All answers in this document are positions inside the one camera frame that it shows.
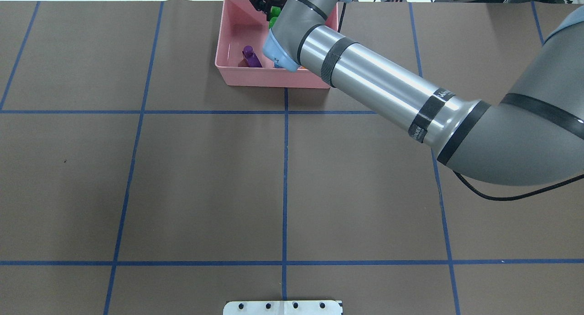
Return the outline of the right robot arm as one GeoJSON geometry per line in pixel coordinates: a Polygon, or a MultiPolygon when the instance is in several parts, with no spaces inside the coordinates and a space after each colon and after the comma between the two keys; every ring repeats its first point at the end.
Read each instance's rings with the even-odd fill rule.
{"type": "Polygon", "coordinates": [[[300,67],[390,120],[437,160],[501,186],[538,186],[583,171],[583,8],[550,33],[498,105],[465,101],[325,25],[339,1],[277,0],[263,54],[300,67]]]}

